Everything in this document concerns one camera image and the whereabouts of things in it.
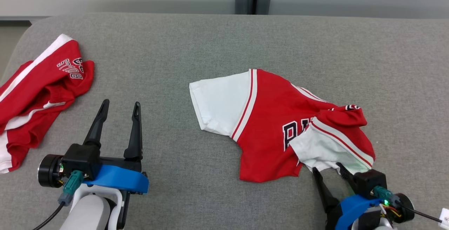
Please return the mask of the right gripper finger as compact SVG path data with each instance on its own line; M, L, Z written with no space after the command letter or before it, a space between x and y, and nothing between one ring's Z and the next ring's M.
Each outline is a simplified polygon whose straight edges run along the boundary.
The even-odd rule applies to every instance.
M319 192L324 212L330 213L333 209L335 209L339 205L340 201L334 196L332 196L332 193L330 192L330 190L327 188L327 186L323 181L321 173L316 167L312 168L312 173L317 190Z
M337 162L336 164L339 167L339 173L340 173L341 177L344 180L346 180L346 182L348 182L348 184L350 185L351 189L354 192L358 192L358 184L354 178L354 175L351 174L351 172L348 171L348 169L345 166L343 166L342 163Z

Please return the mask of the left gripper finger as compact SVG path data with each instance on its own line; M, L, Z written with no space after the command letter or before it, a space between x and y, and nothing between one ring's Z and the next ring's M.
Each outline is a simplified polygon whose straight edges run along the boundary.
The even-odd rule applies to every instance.
M98 113L96 114L94 121L88 131L88 134L85 137L85 140L83 142L84 145L94 145L98 148L101 148L100 140L102 128L108 116L109 104L110 104L109 99L103 100L98 110Z
M143 159L142 120L141 104L138 101L133 108L132 122L128 148L125 149L123 156L128 161L141 161Z

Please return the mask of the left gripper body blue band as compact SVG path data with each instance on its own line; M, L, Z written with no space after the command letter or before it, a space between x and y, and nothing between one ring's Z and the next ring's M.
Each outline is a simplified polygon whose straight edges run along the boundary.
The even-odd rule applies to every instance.
M146 194L149 189L144 172L103 165L95 180L89 181L87 174L65 168L60 155L47 155L41 161L38 181L43 187L62 188L58 208L38 229L70 206L62 230L123 230L130 196Z

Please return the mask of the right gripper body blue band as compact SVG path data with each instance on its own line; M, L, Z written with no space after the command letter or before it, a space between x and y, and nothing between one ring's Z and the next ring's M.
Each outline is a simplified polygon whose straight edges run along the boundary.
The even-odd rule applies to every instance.
M402 193L374 193L374 199L361 195L345 198L327 213L327 230L396 230L415 218L413 204Z

